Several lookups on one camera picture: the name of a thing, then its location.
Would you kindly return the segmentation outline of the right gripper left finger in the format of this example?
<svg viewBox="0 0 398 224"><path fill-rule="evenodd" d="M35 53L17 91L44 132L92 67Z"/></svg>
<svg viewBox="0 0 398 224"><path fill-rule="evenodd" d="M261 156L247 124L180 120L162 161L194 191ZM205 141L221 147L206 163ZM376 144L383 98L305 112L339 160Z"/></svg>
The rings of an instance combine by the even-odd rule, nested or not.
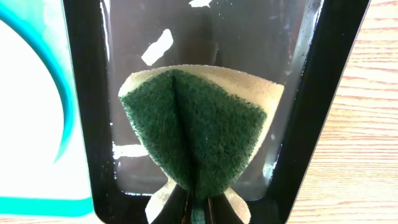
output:
<svg viewBox="0 0 398 224"><path fill-rule="evenodd" d="M189 224L190 195L178 184L173 188L160 212L150 224Z"/></svg>

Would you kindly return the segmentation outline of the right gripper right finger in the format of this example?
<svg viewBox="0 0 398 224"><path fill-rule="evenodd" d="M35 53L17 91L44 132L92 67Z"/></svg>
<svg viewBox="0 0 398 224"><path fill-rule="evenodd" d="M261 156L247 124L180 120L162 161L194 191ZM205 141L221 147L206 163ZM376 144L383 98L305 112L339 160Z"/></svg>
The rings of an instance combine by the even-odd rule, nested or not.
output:
<svg viewBox="0 0 398 224"><path fill-rule="evenodd" d="M241 224L224 193L205 200L205 223L206 224Z"/></svg>

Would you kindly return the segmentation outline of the green yellow sponge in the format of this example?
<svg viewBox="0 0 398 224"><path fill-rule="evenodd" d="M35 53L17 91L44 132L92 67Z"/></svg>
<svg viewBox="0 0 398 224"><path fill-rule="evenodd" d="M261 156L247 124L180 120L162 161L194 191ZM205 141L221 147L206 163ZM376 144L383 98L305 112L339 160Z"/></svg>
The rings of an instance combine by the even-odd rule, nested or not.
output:
<svg viewBox="0 0 398 224"><path fill-rule="evenodd" d="M174 65L134 72L119 100L167 183L150 198L147 221L178 184L190 195L190 223L205 223L205 200L224 193L241 223L247 203L232 189L262 146L284 86L245 72Z"/></svg>

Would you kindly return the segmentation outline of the white plate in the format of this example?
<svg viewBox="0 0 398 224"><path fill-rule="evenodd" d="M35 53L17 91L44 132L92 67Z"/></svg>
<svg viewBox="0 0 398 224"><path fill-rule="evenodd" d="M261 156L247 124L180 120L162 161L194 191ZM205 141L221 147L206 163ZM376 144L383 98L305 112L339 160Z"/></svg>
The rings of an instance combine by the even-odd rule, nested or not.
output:
<svg viewBox="0 0 398 224"><path fill-rule="evenodd" d="M1 23L1 196L90 196L81 138L56 160L63 133L60 96L43 61Z"/></svg>

